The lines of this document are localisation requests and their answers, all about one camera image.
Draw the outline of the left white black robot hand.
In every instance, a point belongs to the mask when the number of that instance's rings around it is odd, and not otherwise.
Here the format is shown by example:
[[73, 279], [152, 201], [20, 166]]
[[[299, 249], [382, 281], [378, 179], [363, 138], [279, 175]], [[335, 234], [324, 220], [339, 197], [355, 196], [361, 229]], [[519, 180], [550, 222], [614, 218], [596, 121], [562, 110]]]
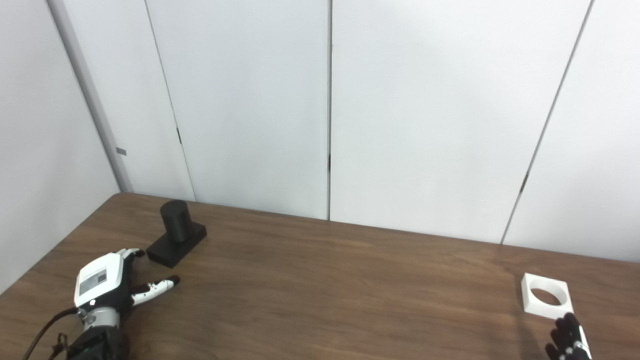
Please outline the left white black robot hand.
[[133, 265], [146, 253], [139, 248], [111, 251], [80, 269], [75, 283], [74, 306], [91, 312], [112, 308], [124, 313], [174, 289], [181, 279], [177, 275], [133, 285]]

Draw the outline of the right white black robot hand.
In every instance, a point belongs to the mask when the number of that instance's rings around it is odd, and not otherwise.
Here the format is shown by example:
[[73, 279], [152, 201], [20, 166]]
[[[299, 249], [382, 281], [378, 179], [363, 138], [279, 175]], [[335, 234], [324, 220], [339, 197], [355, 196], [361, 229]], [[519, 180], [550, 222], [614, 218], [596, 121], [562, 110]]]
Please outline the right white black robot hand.
[[551, 342], [545, 346], [549, 360], [592, 360], [585, 330], [573, 312], [555, 320]]

